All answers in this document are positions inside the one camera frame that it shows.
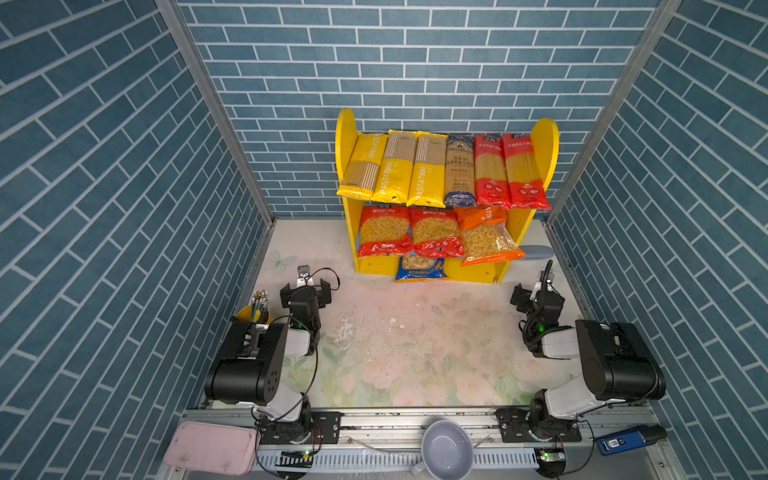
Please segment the mug handle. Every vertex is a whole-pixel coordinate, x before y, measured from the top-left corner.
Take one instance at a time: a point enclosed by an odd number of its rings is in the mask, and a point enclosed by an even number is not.
[[[417,476],[419,473],[424,472],[427,469],[427,465],[424,462],[419,462],[411,467],[411,475]]]

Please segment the dark blue spaghetti package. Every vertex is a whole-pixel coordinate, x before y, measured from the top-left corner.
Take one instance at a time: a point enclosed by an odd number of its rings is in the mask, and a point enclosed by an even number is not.
[[[443,271],[445,259],[425,258],[418,255],[400,257],[400,264],[395,275],[396,283],[429,282],[432,280],[447,280]]]
[[[450,134],[445,153],[445,206],[474,207],[475,148],[473,135]]]

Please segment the red pasta package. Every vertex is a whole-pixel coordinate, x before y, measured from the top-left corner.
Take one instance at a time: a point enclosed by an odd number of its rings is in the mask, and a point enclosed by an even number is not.
[[[507,212],[500,207],[456,207],[455,212],[466,256],[462,266],[525,257],[507,231]]]
[[[411,232],[416,253],[425,258],[464,256],[458,233],[458,219],[453,210],[411,207]]]
[[[552,207],[547,201],[544,182],[538,173],[531,138],[504,134],[502,143],[504,144],[504,158],[507,163],[511,206],[551,210]]]
[[[365,207],[360,219],[358,257],[405,255],[413,251],[406,207]]]
[[[502,157],[502,140],[493,135],[475,137],[475,196],[478,205],[509,210],[509,184]]]

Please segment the pasta package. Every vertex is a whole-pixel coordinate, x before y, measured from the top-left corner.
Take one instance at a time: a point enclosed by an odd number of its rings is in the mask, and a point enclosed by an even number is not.
[[[475,195],[478,205],[511,208],[501,138],[492,135],[475,137]]]
[[[472,135],[449,134],[445,154],[445,205],[474,207],[475,149]]]
[[[416,253],[426,258],[464,256],[458,219],[453,210],[411,207],[411,233]]]
[[[502,208],[457,207],[455,212],[466,256],[463,266],[525,257],[505,227],[507,213]]]
[[[445,147],[448,135],[422,133],[416,147],[406,205],[445,208]]]
[[[424,258],[418,255],[405,255],[400,258],[400,265],[395,275],[395,283],[428,282],[447,280],[442,258]]]
[[[371,200],[385,204],[404,204],[408,200],[413,161],[416,157],[416,138],[415,132],[389,131],[389,141],[384,150],[376,190]]]
[[[413,251],[411,226],[405,207],[365,207],[360,219],[358,257],[405,255]]]
[[[361,134],[336,195],[370,200],[384,157],[387,134]]]
[[[531,137],[502,135],[504,158],[507,163],[509,200],[513,207],[551,210],[538,173]]]

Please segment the brick wallpaper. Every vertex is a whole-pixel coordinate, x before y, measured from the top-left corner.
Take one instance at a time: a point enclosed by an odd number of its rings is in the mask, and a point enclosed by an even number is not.
[[[684,0],[554,230],[641,326],[688,478],[766,478],[768,2]]]
[[[154,475],[264,230],[152,0],[0,2],[0,478]]]
[[[561,129],[557,193],[657,0],[182,0],[278,216],[341,216],[333,142]]]

